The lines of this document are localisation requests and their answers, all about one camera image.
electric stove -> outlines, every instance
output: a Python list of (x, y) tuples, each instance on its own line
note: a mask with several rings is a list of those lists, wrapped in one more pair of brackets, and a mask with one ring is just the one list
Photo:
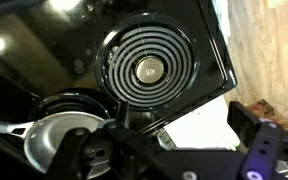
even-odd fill
[(48, 0), (0, 16), (1, 120), (87, 94), (106, 118), (127, 102), (129, 128), (150, 133), (236, 85), (208, 0)]

metal handle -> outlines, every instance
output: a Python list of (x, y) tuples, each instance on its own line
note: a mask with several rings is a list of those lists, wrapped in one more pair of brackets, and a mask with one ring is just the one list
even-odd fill
[(24, 139), (28, 130), (33, 126), (34, 123), (35, 122), (11, 124), (9, 122), (0, 121), (0, 133), (10, 134), (10, 135), (17, 136), (17, 137)]

coil burner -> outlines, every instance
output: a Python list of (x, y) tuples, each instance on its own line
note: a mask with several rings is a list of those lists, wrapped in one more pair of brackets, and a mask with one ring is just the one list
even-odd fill
[(144, 26), (119, 40), (110, 50), (106, 69), (107, 84), (120, 99), (137, 108), (153, 108), (183, 91), (193, 67), (185, 35), (169, 27)]

black stovetop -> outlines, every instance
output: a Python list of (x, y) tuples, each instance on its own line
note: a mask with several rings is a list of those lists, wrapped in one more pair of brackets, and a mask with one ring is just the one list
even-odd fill
[[(124, 46), (132, 37), (148, 47)], [(129, 69), (118, 69), (116, 59), (134, 56)], [(134, 75), (144, 56), (164, 64), (153, 84)], [(162, 83), (170, 84), (155, 88)], [(114, 106), (129, 101), (133, 121), (144, 119), (133, 128), (145, 132), (236, 85), (208, 0), (48, 0), (0, 17), (0, 119), (25, 121), (34, 101), (83, 87), (102, 91)]]

white surface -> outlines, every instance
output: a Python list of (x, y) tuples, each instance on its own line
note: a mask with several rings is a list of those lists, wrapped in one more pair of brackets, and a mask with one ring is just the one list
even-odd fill
[(226, 122), (227, 114), (220, 96), (164, 128), (177, 147), (234, 149), (240, 141)]

